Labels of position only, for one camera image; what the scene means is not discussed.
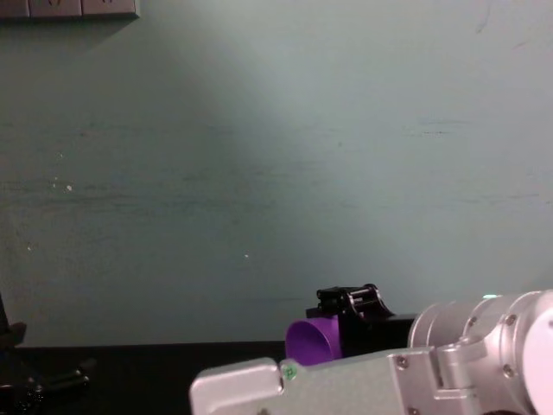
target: power outlet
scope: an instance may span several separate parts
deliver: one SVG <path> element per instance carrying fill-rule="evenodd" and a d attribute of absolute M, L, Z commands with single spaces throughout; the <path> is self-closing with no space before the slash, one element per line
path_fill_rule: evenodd
<path fill-rule="evenodd" d="M 139 16 L 138 0 L 82 0 L 83 15 L 127 15 Z"/>
<path fill-rule="evenodd" d="M 24 19 L 29 17 L 27 0 L 0 0 L 0 20 Z"/>
<path fill-rule="evenodd" d="M 82 16 L 80 0 L 29 0 L 29 6 L 33 18 Z"/>

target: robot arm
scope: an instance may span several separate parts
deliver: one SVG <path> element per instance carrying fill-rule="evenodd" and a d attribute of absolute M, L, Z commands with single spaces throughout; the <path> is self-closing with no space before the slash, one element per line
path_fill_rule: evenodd
<path fill-rule="evenodd" d="M 270 359 L 211 369 L 194 415 L 550 415 L 553 291 L 427 308 L 408 347 L 312 367 Z"/>

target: teal wall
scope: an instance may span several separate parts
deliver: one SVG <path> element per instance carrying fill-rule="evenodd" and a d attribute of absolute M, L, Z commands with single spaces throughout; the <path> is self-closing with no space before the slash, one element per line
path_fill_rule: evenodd
<path fill-rule="evenodd" d="M 143 0 L 0 27 L 0 286 L 28 345 L 272 340 L 551 287 L 553 4 Z"/>

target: purple cup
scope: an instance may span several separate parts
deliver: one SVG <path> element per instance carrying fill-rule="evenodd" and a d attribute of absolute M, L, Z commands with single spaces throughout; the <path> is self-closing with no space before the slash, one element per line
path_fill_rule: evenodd
<path fill-rule="evenodd" d="M 338 317 L 298 320 L 286 332 L 286 357 L 313 366 L 342 357 Z"/>

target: black tabletop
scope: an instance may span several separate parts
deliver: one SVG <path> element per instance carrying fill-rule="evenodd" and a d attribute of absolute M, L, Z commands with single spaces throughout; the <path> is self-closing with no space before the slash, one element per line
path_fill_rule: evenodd
<path fill-rule="evenodd" d="M 70 371 L 83 360 L 98 365 L 83 393 L 53 399 L 45 415 L 190 413 L 188 388 L 203 369 L 259 357 L 283 358 L 282 342 L 208 343 L 106 348 L 21 348 L 44 374 Z"/>

